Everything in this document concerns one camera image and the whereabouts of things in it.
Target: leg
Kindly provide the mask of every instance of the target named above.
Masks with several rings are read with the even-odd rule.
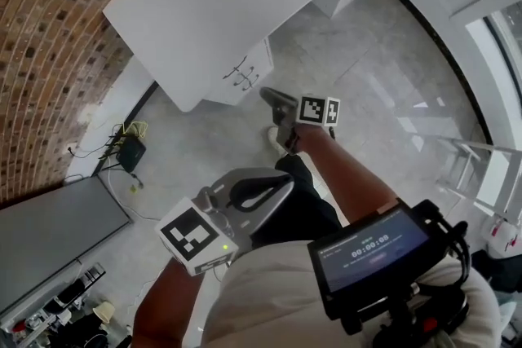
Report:
[[[294,177],[294,190],[252,235],[254,248],[292,240],[317,240],[341,228],[335,209],[313,187],[312,173],[301,157],[284,156],[276,163],[276,169]]]
[[[298,186],[299,189],[307,189],[307,191],[312,194],[317,194],[316,189],[313,188],[312,173],[310,173],[308,167],[305,166],[300,156],[283,156],[277,161],[275,168],[276,170],[291,174],[294,178],[295,186]]]

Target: brick wall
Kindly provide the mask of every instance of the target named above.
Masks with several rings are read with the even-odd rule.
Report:
[[[131,57],[108,1],[0,0],[0,205],[64,178],[65,144],[86,128],[78,113]]]

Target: shoe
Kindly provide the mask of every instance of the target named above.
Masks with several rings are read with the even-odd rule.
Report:
[[[278,130],[279,130],[279,128],[277,126],[270,126],[267,129],[267,138],[268,138],[268,142],[270,143],[270,145],[272,145],[272,148],[274,148],[276,150],[279,158],[282,158],[283,156],[288,154],[288,152],[286,152],[286,150],[277,142],[277,131]]]

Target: forearm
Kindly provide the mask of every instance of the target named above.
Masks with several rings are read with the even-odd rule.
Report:
[[[395,192],[326,132],[313,131],[302,141],[302,149],[312,158],[349,222],[395,203]]]
[[[170,260],[139,305],[132,345],[181,346],[202,278]]]

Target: gray tile floor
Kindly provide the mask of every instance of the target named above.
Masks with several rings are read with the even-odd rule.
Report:
[[[339,97],[338,141],[407,203],[431,199],[451,222],[467,219],[471,238],[477,236],[484,216],[438,190],[447,152],[420,135],[483,142],[482,131],[452,69],[398,0],[355,0],[332,20],[309,4],[270,42],[275,69],[265,86]],[[131,178],[122,172],[113,172],[112,183],[121,201],[145,216],[160,218],[228,170],[276,160],[263,136],[270,109],[257,91],[237,107],[203,101],[183,114],[158,89],[136,120],[149,124],[147,151],[136,170],[145,187],[131,193]],[[100,259],[108,275],[97,292],[115,305],[121,324],[131,323],[132,305],[151,285],[140,293],[143,283],[154,280],[169,258],[153,226],[137,219]],[[210,303],[218,288],[212,280],[206,279]],[[192,326],[194,341],[204,310]]]

